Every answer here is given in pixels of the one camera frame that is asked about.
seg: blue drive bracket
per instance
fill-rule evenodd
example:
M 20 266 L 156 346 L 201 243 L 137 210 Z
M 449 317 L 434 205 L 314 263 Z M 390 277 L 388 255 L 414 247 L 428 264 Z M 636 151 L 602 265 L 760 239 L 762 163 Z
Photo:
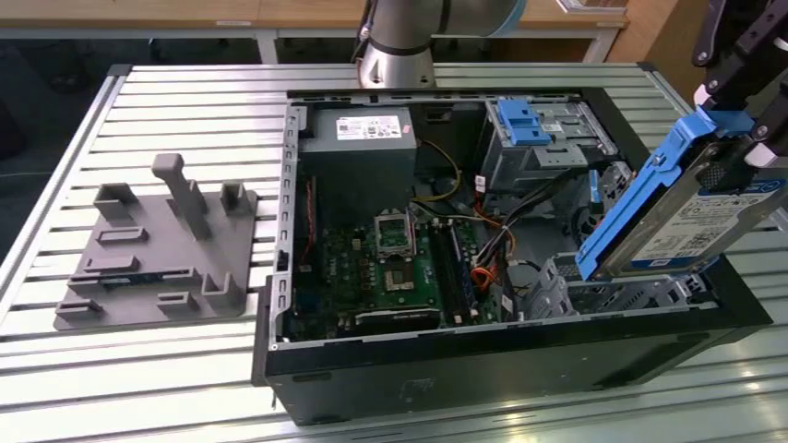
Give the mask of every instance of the blue drive bracket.
M 718 138 L 740 136 L 749 132 L 753 124 L 744 111 L 705 112 L 700 107 L 690 115 L 678 119 L 662 144 L 646 159 L 616 206 L 604 214 L 600 226 L 580 246 L 574 261 L 584 280 L 593 276 L 604 251 L 618 238 L 660 186 L 670 187 L 681 177 L 684 171 L 678 162 L 694 140 L 712 133 Z
M 548 145 L 553 141 L 538 125 L 538 115 L 525 100 L 498 100 L 497 113 L 514 146 Z

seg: slotted aluminum table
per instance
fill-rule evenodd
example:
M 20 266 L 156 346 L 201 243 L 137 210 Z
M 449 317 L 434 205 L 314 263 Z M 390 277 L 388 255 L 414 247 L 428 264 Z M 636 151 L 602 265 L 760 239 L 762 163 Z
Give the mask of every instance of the slotted aluminum table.
M 149 172 L 178 151 L 204 191 L 257 191 L 249 283 L 264 283 L 276 230 L 284 92 L 356 88 L 346 65 L 116 69 L 0 269 L 0 441 L 688 441 L 788 437 L 788 235 L 784 212 L 729 251 L 774 326 L 702 353 L 650 383 L 593 394 L 297 428 L 249 386 L 256 298 L 232 321 L 60 333 L 65 292 L 104 182 L 165 191 Z M 442 87 L 604 87 L 654 148 L 689 108 L 634 65 L 438 65 Z

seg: drive label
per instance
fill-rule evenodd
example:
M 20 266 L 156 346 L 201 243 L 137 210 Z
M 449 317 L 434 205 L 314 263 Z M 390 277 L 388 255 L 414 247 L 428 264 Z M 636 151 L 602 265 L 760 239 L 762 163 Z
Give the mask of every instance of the drive label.
M 341 117 L 336 120 L 337 140 L 368 140 L 373 138 L 402 138 L 396 115 Z
M 692 263 L 736 226 L 741 211 L 766 200 L 784 185 L 782 179 L 756 180 L 740 195 L 700 191 L 642 246 L 632 259 L 632 266 L 661 268 Z

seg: motherboard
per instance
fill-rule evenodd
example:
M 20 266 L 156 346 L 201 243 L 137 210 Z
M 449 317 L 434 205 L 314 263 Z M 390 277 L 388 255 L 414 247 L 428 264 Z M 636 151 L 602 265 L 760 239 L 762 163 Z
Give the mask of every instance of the motherboard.
M 417 222 L 384 211 L 373 222 L 324 229 L 297 274 L 296 341 L 430 330 L 497 321 L 470 280 L 474 227 Z

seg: wooden desk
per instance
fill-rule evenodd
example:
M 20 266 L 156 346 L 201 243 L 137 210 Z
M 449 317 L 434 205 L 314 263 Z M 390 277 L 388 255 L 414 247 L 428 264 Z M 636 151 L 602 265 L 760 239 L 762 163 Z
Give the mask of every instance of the wooden desk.
M 362 0 L 260 0 L 257 25 L 266 28 L 356 29 Z M 620 29 L 626 18 L 613 14 L 566 14 L 554 0 L 529 0 L 520 29 Z
M 0 0 L 0 38 L 252 38 L 272 64 L 277 38 L 350 38 L 361 10 L 362 0 Z M 506 38 L 588 39 L 584 61 L 601 62 L 626 22 L 529 0 Z

